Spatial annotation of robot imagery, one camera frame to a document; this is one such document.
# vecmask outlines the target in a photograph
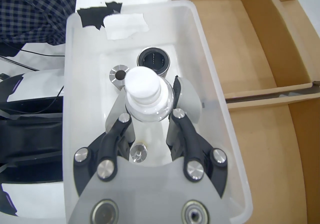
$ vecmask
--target transparent plastic bin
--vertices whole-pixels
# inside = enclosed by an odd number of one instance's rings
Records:
[[[67,21],[63,109],[67,220],[79,199],[72,174],[74,153],[105,131],[106,117],[119,93],[109,80],[111,68],[118,64],[133,68],[144,48],[158,47],[170,56],[166,79],[173,84],[176,75],[186,78],[200,96],[204,108],[197,132],[228,157],[222,202],[228,208],[231,223],[246,222],[253,210],[247,175],[195,5],[179,0],[124,6],[121,14],[112,16],[105,19],[106,29],[100,30],[95,26],[83,28],[77,13]],[[126,34],[126,38],[116,39]]]

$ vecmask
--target white foam cap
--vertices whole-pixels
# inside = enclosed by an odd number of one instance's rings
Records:
[[[164,106],[164,98],[168,97],[168,89],[164,81],[153,70],[137,66],[128,71],[124,84],[129,104],[139,112],[149,114],[159,111]]]

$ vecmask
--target open cardboard box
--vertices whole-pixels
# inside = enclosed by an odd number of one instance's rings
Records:
[[[303,89],[320,81],[320,39],[297,0],[191,1],[225,98]]]
[[[320,93],[228,109],[252,195],[246,223],[320,223]]]

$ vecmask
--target clear plastic bottle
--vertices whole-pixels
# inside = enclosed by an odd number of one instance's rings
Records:
[[[170,83],[144,66],[132,68],[125,76],[127,111],[142,122],[156,122],[172,111],[175,94]]]

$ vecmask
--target checkered shirt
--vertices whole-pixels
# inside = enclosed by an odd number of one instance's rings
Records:
[[[0,43],[66,41],[66,22],[76,0],[0,0]]]

